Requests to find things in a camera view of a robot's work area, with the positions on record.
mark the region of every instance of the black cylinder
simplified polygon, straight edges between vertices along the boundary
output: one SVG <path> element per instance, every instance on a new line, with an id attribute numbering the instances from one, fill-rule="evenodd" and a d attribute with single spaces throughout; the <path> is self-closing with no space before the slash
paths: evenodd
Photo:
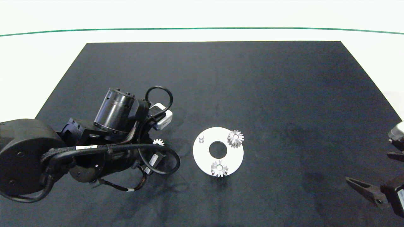
<path id="1" fill-rule="evenodd" d="M 134 101 L 134 95 L 110 88 L 95 117 L 94 125 L 116 134 L 128 133 L 133 126 L 128 118 Z"/>

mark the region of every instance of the white label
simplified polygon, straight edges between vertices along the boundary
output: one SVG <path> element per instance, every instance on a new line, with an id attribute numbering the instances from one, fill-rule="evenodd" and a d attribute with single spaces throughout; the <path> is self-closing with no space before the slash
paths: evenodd
<path id="1" fill-rule="evenodd" d="M 150 164 L 151 166 L 153 166 L 154 163 L 156 163 L 157 158 L 158 158 L 158 155 L 154 154 L 154 155 L 151 157 L 149 164 Z M 149 167 L 146 167 L 145 172 L 146 172 L 147 174 L 150 173 Z"/>
<path id="2" fill-rule="evenodd" d="M 76 150 L 90 149 L 90 148 L 97 148 L 97 147 L 98 147 L 98 145 L 76 146 Z"/>
<path id="3" fill-rule="evenodd" d="M 400 198 L 401 207 L 404 209 L 404 189 L 399 190 L 397 194 Z"/>

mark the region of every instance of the silver gear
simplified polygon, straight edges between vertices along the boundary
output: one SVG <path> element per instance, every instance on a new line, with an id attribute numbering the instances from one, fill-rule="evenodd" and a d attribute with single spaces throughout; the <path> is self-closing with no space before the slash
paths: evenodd
<path id="1" fill-rule="evenodd" d="M 229 171 L 229 167 L 225 163 L 223 163 L 221 160 L 214 161 L 212 163 L 212 165 L 210 166 L 210 172 L 212 173 L 212 176 L 214 176 L 214 177 L 226 176 L 228 171 Z"/>
<path id="2" fill-rule="evenodd" d="M 239 147 L 244 141 L 244 136 L 239 130 L 230 131 L 229 135 L 227 136 L 227 142 L 232 147 Z"/>
<path id="3" fill-rule="evenodd" d="M 161 139 L 155 139 L 155 140 L 153 140 L 153 144 L 164 146 L 164 141 Z"/>

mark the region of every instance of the center hole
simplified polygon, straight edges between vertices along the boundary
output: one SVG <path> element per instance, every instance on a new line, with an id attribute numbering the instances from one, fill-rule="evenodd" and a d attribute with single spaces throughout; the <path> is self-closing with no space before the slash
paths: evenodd
<path id="1" fill-rule="evenodd" d="M 224 143 L 216 141 L 209 147 L 209 153 L 212 157 L 221 159 L 227 154 L 227 147 Z"/>

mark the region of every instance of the black cable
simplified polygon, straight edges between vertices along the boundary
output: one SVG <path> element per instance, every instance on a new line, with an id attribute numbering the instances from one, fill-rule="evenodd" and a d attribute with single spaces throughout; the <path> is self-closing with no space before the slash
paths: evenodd
<path id="1" fill-rule="evenodd" d="M 116 185 L 116 184 L 111 183 L 111 182 L 106 181 L 106 180 L 103 181 L 103 184 L 111 186 L 111 187 L 113 187 L 115 189 L 118 189 L 120 191 L 137 191 L 137 190 L 141 189 L 145 185 L 146 180 L 147 180 L 147 174 L 143 171 L 143 169 L 140 166 L 138 167 L 138 169 L 140 169 L 140 171 L 143 173 L 143 176 L 142 176 L 142 179 L 140 180 L 139 184 L 135 188 L 132 188 L 132 189 L 125 188 L 125 187 Z"/>
<path id="2" fill-rule="evenodd" d="M 148 118 L 147 120 L 145 120 L 145 122 L 140 126 L 139 133 L 137 134 L 137 142 L 138 142 L 138 143 L 140 143 L 141 136 L 145 133 L 145 132 L 143 132 L 143 131 L 144 131 L 144 127 L 145 127 L 146 125 L 148 125 L 148 124 L 149 124 L 153 119 L 155 119 L 156 117 L 159 117 L 159 116 L 161 116 L 162 114 L 164 114 L 164 113 L 171 107 L 171 105 L 173 104 L 173 94 L 171 93 L 171 91 L 170 91 L 169 89 L 167 89 L 167 88 L 165 88 L 165 87 L 163 87 L 163 86 L 153 86 L 153 87 L 149 88 L 149 89 L 146 91 L 146 94 L 145 94 L 145 101 L 146 101 L 146 102 L 149 103 L 149 93 L 150 93 L 150 91 L 152 91 L 152 90 L 154 90 L 154 89 L 162 89 L 162 90 L 164 90 L 165 92 L 167 92 L 168 96 L 170 97 L 170 101 L 169 101 L 169 103 L 168 103 L 168 105 L 167 105 L 166 108 L 164 108 L 162 111 L 156 113 L 156 114 L 153 115 L 152 117 L 149 117 L 149 118 Z M 145 156 L 143 155 L 142 150 L 138 149 L 138 153 L 139 153 L 139 156 L 140 156 L 140 158 L 142 159 L 142 161 L 145 163 L 145 165 L 146 165 L 151 171 L 156 172 L 156 173 L 158 173 L 158 174 L 169 174 L 169 173 L 171 173 L 170 171 L 167 172 L 167 171 L 158 170 L 158 169 L 154 168 L 152 165 L 150 165 L 149 162 L 146 160 Z"/>
<path id="3" fill-rule="evenodd" d="M 171 105 L 173 104 L 173 94 L 172 94 L 171 91 L 170 91 L 169 89 L 167 89 L 166 87 L 163 87 L 163 86 L 153 86 L 153 87 L 149 88 L 149 89 L 146 91 L 146 94 L 145 94 L 145 101 L 146 101 L 146 102 L 150 103 L 150 102 L 149 102 L 149 93 L 150 93 L 150 91 L 152 91 L 152 90 L 154 90 L 154 89 L 161 89 L 161 90 L 164 90 L 165 92 L 167 92 L 168 96 L 170 97 L 170 102 L 169 102 L 168 106 L 167 106 L 164 110 L 162 110 L 162 111 L 160 111 L 160 112 L 158 112 L 158 113 L 155 114 L 155 116 L 158 117 L 158 116 L 160 116 L 161 114 L 165 113 L 165 112 L 171 107 Z"/>
<path id="4" fill-rule="evenodd" d="M 0 191 L 0 195 L 6 197 L 9 200 L 20 202 L 20 203 L 33 203 L 33 202 L 37 202 L 37 201 L 45 198 L 51 191 L 54 183 L 55 182 L 54 182 L 53 176 L 49 175 L 48 179 L 46 181 L 45 188 L 42 190 L 42 192 L 39 195 L 36 195 L 34 197 L 25 197 L 25 196 L 20 196 L 20 195 L 7 195 L 1 191 Z"/>
<path id="5" fill-rule="evenodd" d="M 48 165 L 48 167 L 50 168 L 49 173 L 52 174 L 54 172 L 60 171 L 60 167 L 61 167 L 61 164 L 63 162 L 69 161 L 69 160 L 73 159 L 76 156 L 82 156 L 82 155 L 88 155 L 88 154 L 96 154 L 96 153 L 104 153 L 104 152 L 107 152 L 108 149 L 112 149 L 112 150 L 115 150 L 115 151 L 128 150 L 128 149 L 157 149 L 157 150 L 163 150 L 163 151 L 165 151 L 167 153 L 170 153 L 171 155 L 174 156 L 177 163 L 176 163 L 175 167 L 173 169 L 169 170 L 169 171 L 158 170 L 158 169 L 152 167 L 149 164 L 149 162 L 144 161 L 145 165 L 147 167 L 149 167 L 149 169 L 152 170 L 152 168 L 153 168 L 154 170 L 156 170 L 155 172 L 159 173 L 159 174 L 171 174 L 171 173 L 174 173 L 176 170 L 178 170 L 178 168 L 179 168 L 179 166 L 181 164 L 180 157 L 178 156 L 178 154 L 174 150 L 172 150 L 172 149 L 170 149 L 168 147 L 165 147 L 165 146 L 157 145 L 157 144 L 148 144 L 148 143 L 143 143 L 142 144 L 142 143 L 140 143 L 140 144 L 122 144 L 122 145 L 108 145 L 108 146 L 102 145 L 102 146 L 99 146 L 99 147 L 96 147 L 96 148 L 66 151 L 66 152 L 59 153 L 59 154 L 53 156 L 51 158 L 51 160 L 49 161 L 49 165 Z"/>

